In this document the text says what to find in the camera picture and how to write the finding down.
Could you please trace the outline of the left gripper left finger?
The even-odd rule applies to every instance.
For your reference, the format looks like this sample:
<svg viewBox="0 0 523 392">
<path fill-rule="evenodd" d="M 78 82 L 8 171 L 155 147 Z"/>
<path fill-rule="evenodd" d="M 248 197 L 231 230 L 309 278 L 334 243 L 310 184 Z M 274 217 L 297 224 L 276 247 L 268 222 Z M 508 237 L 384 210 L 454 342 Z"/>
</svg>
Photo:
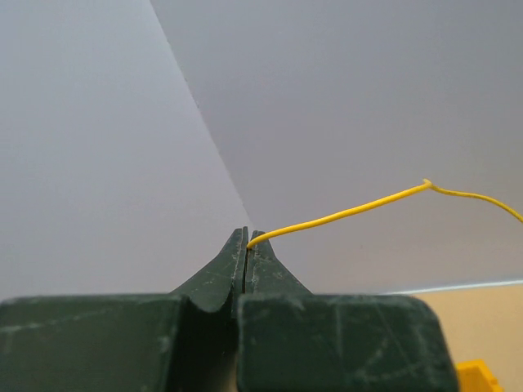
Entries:
<svg viewBox="0 0 523 392">
<path fill-rule="evenodd" d="M 248 230 L 169 293 L 1 304 L 4 391 L 234 391 Z"/>
</svg>

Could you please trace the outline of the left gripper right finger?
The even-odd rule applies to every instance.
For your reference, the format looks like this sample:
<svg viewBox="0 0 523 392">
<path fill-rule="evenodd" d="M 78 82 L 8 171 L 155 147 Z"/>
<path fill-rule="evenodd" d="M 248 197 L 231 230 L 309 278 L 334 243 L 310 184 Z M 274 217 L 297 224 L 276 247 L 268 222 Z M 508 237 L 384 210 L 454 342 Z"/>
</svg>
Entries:
<svg viewBox="0 0 523 392">
<path fill-rule="evenodd" d="M 241 391 L 456 391 L 439 319 L 403 295 L 315 294 L 267 242 L 239 235 Z"/>
</svg>

